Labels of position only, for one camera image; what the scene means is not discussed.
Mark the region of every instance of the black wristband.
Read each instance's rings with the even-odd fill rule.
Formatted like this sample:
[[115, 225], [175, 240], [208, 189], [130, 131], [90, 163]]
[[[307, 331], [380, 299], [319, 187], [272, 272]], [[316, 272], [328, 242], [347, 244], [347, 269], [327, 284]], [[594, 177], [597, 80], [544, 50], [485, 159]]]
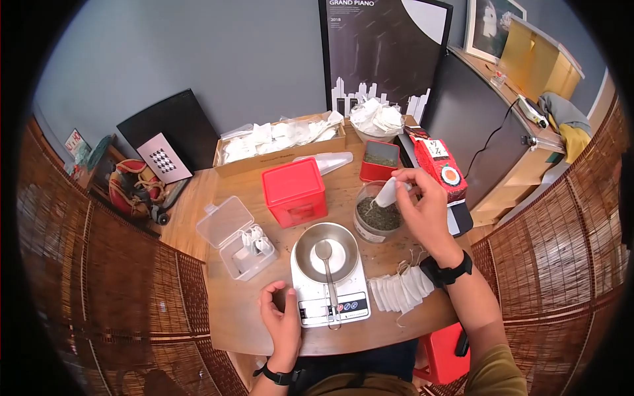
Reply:
[[275, 382], [277, 385], [281, 386], [289, 386], [292, 382], [297, 380], [297, 376], [300, 373], [300, 370], [293, 370], [290, 373], [274, 373], [269, 370], [266, 363], [262, 366], [261, 369], [255, 370], [253, 372], [253, 376], [257, 377], [260, 373], [264, 373], [264, 376], [269, 380]]
[[471, 261], [471, 257], [469, 257], [464, 250], [462, 253], [462, 262], [455, 268], [440, 268], [436, 260], [429, 256], [421, 262], [421, 270], [423, 270], [423, 273], [427, 275], [437, 288], [442, 288], [446, 284], [453, 284], [456, 278], [462, 274], [467, 273], [471, 275], [472, 272], [473, 262]]

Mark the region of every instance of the gray wall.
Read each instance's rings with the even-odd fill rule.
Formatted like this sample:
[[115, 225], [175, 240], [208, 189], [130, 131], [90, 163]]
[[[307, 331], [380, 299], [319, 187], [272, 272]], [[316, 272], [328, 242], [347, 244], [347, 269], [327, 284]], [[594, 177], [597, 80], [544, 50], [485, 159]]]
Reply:
[[[454, 6], [450, 45], [462, 47], [467, 0], [446, 2]], [[586, 79], [572, 102], [588, 113], [605, 70], [596, 45], [562, 0], [518, 2], [581, 64]], [[89, 0], [44, 69], [34, 113], [70, 160], [60, 142], [73, 128], [94, 147], [119, 122], [187, 88], [219, 132], [325, 111], [318, 2]], [[138, 157], [122, 136], [119, 146]]]
[[[588, 114], [605, 73], [605, 61], [594, 40], [564, 0], [516, 0], [526, 10], [528, 23], [561, 42], [581, 65], [585, 80], [579, 81], [570, 102]], [[468, 0], [444, 0], [453, 5], [449, 44], [465, 42]]]

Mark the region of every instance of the khaki shirt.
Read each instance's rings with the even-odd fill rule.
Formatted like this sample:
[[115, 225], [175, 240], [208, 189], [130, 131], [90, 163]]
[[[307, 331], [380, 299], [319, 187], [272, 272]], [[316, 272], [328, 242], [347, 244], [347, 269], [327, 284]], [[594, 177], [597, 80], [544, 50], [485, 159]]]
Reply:
[[[361, 388], [346, 388], [358, 374], [338, 374], [315, 384], [304, 396], [417, 396], [412, 383], [385, 374], [368, 374]], [[508, 345], [491, 348], [473, 370], [465, 387], [465, 396], [525, 396], [526, 380], [522, 377]]]

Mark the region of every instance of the red stool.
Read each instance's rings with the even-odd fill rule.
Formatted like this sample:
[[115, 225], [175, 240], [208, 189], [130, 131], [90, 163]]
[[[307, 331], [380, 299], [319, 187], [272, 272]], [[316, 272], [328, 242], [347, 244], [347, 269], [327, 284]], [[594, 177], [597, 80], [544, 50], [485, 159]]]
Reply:
[[471, 349], [465, 357], [455, 355], [462, 332], [460, 323], [440, 329], [418, 339], [425, 347], [427, 366], [414, 369], [414, 376], [438, 385], [451, 383], [469, 372]]

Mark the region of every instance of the gray cloth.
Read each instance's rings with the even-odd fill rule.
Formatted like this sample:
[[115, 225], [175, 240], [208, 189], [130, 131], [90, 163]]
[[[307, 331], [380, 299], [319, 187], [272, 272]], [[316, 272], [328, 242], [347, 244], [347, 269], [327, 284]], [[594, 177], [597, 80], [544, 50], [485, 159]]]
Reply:
[[561, 124], [567, 124], [573, 128], [583, 129], [592, 137], [592, 129], [588, 118], [568, 100], [558, 94], [544, 92], [539, 98], [539, 105], [546, 114], [552, 114], [557, 124], [557, 130], [559, 130]]

